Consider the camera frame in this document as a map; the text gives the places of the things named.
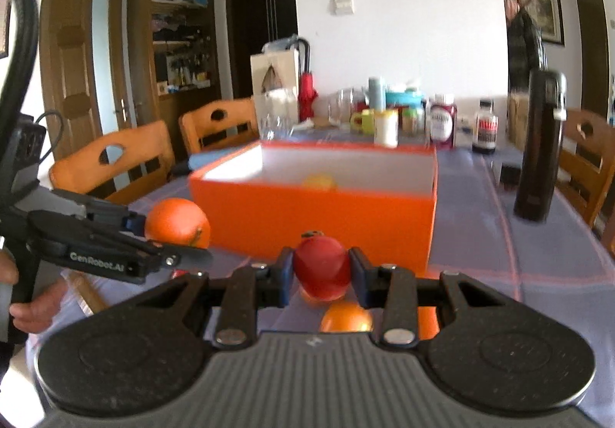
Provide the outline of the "red folded umbrella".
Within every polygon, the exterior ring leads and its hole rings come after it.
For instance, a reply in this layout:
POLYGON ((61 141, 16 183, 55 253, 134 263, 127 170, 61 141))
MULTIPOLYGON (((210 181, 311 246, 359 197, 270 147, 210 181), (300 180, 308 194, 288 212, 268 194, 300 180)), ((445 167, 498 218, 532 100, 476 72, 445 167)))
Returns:
POLYGON ((318 93, 314 89, 313 73, 311 67, 311 45, 302 37, 298 37, 295 41, 297 48, 303 52, 303 67, 299 76, 299 92, 298 92, 298 107, 299 120, 314 117, 313 103, 318 97, 318 93))

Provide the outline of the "wooden chair right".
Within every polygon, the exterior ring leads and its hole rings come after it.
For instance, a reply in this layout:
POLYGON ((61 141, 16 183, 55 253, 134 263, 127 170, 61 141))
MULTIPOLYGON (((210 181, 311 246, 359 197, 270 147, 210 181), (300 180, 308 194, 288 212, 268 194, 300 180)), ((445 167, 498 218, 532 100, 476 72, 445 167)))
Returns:
POLYGON ((614 178, 614 127, 601 115, 569 109, 563 137, 574 150, 562 148, 557 188, 592 228, 614 178))

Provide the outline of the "small tangerine middle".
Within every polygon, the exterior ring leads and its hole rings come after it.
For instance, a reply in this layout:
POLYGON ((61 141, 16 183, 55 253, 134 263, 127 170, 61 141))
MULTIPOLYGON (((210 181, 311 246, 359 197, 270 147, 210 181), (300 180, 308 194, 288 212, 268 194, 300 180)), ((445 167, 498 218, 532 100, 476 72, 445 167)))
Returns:
POLYGON ((325 312, 321 332, 369 332, 373 328, 371 313, 351 301, 334 302, 325 312))

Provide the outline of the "checked blue tablecloth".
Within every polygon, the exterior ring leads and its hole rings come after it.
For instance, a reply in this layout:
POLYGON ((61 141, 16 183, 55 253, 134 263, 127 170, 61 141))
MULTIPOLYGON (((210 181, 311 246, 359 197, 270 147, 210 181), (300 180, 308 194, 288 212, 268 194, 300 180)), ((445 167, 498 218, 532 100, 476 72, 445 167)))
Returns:
POLYGON ((215 262, 54 334, 35 369, 47 427, 589 427, 589 344, 520 302, 507 198, 483 158, 436 151, 429 264, 412 271, 439 333, 379 345, 323 333, 293 284, 261 309, 254 345, 216 345, 221 295, 239 268, 274 259, 216 247, 215 262))

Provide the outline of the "black thermos bottle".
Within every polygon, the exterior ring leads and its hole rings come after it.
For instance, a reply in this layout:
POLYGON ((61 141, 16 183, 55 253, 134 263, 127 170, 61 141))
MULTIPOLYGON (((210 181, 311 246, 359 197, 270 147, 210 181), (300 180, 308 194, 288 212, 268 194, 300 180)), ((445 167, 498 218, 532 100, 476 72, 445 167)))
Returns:
POLYGON ((549 69, 530 73, 527 140, 514 204, 520 219, 542 223, 548 217, 567 117, 566 91, 563 73, 549 69))

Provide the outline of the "dark red lid jar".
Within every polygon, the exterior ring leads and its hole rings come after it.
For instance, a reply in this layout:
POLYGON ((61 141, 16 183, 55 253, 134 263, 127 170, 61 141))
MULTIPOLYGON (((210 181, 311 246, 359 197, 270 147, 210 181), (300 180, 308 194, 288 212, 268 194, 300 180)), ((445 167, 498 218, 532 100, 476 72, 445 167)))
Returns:
POLYGON ((454 148, 458 108, 454 98, 434 95, 429 102, 429 140, 441 149, 454 148))

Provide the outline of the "glass cup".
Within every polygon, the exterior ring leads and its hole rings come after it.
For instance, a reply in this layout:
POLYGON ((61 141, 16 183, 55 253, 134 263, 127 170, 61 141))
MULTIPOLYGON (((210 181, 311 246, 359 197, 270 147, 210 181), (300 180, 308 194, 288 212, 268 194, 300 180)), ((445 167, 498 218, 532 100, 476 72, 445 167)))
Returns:
POLYGON ((294 123, 289 117, 267 113, 259 117, 259 137, 263 141, 287 140, 293 126, 294 123))

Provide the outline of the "yellow pomelo fruit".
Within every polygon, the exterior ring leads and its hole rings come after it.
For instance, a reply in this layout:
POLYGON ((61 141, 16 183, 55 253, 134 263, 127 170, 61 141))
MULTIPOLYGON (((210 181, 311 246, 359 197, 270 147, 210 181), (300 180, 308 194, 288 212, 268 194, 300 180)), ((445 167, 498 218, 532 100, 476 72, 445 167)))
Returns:
POLYGON ((302 181, 302 187, 311 190, 334 191, 338 184, 334 177, 326 173, 315 173, 302 181))

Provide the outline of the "white paper bag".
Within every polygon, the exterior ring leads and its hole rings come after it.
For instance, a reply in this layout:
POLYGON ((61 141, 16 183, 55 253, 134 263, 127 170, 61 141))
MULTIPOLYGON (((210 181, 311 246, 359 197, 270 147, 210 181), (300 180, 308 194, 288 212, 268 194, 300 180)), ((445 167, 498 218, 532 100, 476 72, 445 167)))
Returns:
POLYGON ((299 123, 298 53, 294 49, 250 57, 252 101, 259 128, 265 123, 299 123))

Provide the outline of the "large orange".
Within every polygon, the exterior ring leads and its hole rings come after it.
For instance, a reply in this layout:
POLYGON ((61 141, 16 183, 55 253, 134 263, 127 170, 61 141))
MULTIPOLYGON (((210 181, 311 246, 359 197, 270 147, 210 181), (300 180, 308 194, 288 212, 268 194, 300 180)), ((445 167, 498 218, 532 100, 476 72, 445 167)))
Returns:
POLYGON ((146 215, 147 240, 208 249, 211 235, 208 217, 196 203, 188 199, 164 199, 146 215))

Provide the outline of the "orange cardboard box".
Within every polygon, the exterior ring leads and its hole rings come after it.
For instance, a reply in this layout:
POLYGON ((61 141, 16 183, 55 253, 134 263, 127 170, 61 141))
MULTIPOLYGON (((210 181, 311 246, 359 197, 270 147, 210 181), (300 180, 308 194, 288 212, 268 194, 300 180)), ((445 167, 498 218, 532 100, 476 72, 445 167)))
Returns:
POLYGON ((375 265, 423 273, 429 264, 438 201, 432 148, 254 143, 194 171, 189 188, 215 247, 274 259, 315 230, 361 248, 375 265), (331 175, 338 187, 302 187, 315 173, 331 175))

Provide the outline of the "white yellow lid container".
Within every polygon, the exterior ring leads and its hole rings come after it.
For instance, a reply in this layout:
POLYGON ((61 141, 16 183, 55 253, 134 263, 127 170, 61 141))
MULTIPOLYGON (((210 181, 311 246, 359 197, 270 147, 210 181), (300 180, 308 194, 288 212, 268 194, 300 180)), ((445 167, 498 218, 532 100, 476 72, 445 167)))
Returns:
POLYGON ((385 148, 398 146, 398 113, 393 109, 373 115, 374 144, 385 148))

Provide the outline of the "medium orange far right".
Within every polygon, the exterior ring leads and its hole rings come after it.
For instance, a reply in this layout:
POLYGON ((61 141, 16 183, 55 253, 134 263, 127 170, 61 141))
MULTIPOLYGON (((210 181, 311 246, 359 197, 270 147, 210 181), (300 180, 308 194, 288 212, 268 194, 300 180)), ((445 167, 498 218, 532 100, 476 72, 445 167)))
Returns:
POLYGON ((420 340, 431 340, 440 331, 436 306, 418 308, 418 334, 420 340))

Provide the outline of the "wooden chair near left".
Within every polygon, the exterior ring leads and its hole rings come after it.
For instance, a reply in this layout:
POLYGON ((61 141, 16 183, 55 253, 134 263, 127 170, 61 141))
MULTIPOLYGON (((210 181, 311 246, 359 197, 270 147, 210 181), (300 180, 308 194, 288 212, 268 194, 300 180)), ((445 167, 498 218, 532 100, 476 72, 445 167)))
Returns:
POLYGON ((54 189, 88 195, 114 178, 152 161, 157 161, 156 170, 106 199, 129 205, 167 184, 175 165, 175 155, 163 120, 105 134, 56 161, 49 170, 49 178, 54 189))

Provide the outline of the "clear medicine bottle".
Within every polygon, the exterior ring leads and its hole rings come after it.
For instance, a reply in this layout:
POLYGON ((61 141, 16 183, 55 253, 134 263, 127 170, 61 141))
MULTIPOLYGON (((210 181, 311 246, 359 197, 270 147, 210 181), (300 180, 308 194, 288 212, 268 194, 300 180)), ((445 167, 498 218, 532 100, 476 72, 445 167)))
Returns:
POLYGON ((492 154, 496 150, 499 118, 494 113, 494 101, 481 99, 479 110, 474 116, 472 151, 481 154, 492 154))

